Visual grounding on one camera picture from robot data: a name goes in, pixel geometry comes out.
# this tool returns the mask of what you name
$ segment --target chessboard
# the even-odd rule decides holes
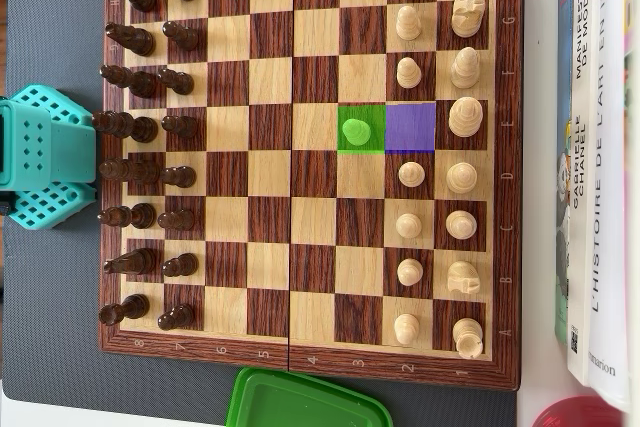
[[[138,56],[109,38],[104,63],[132,71],[190,74],[177,95],[159,84],[151,98],[104,84],[104,110],[198,121],[184,139],[159,128],[155,140],[102,136],[102,160],[190,166],[188,188],[102,179],[102,208],[145,202],[159,214],[191,210],[187,231],[102,226],[101,260],[138,248],[156,253],[144,275],[102,273],[100,306],[131,294],[150,301],[142,318],[100,324],[104,351],[228,362],[322,375],[377,377],[497,389],[520,382],[523,0],[485,0],[478,32],[457,36],[455,0],[156,0],[150,12],[105,0],[105,22],[155,38]],[[418,13],[420,34],[402,40],[399,10]],[[183,51],[162,33],[166,21],[196,29]],[[460,89],[451,68],[465,47],[478,53],[479,81]],[[413,88],[399,86],[401,59],[420,67]],[[469,137],[449,128],[462,97],[482,107]],[[370,128],[351,144],[348,119]],[[408,187],[398,171],[419,164],[424,181]],[[447,175],[459,163],[477,172],[475,188],[455,193]],[[453,212],[477,222],[466,240],[447,230]],[[419,234],[398,233],[403,214]],[[198,259],[189,276],[164,277],[162,262]],[[413,285],[398,277],[420,264]],[[471,264],[479,288],[449,290],[449,268]],[[180,303],[194,321],[163,331],[157,319]],[[398,341],[396,319],[417,329]],[[481,328],[481,351],[457,350],[453,328]]]

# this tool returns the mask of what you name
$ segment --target gray surface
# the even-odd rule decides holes
[[[9,93],[55,86],[101,108],[103,0],[9,0]],[[104,354],[97,347],[97,205],[56,229],[4,228],[4,379],[16,400],[224,422],[237,368]],[[396,426],[515,425],[516,394],[339,379],[382,401]]]

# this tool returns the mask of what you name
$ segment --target green highlighted square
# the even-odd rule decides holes
[[[338,106],[338,153],[384,153],[385,105]]]

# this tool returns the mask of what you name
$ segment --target green plastic lid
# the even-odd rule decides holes
[[[308,375],[242,369],[227,427],[392,427],[385,407],[366,395]]]

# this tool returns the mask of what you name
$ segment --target purple highlighted square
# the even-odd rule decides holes
[[[434,152],[436,103],[387,105],[387,153]]]

